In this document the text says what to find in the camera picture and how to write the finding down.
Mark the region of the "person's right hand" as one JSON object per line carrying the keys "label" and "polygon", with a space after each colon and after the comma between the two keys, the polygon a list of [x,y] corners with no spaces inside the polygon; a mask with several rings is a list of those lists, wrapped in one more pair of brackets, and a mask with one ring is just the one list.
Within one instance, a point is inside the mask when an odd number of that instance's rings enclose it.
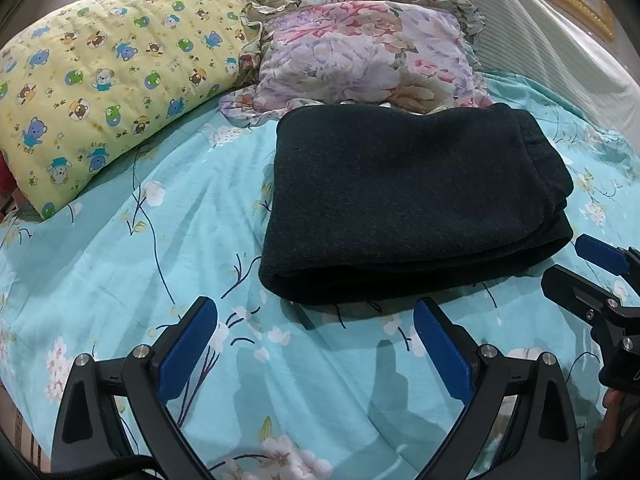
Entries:
{"label": "person's right hand", "polygon": [[594,435],[594,452],[596,453],[597,471],[601,472],[617,452],[620,430],[624,423],[622,416],[626,394],[615,389],[608,389],[602,401],[605,408],[601,425]]}

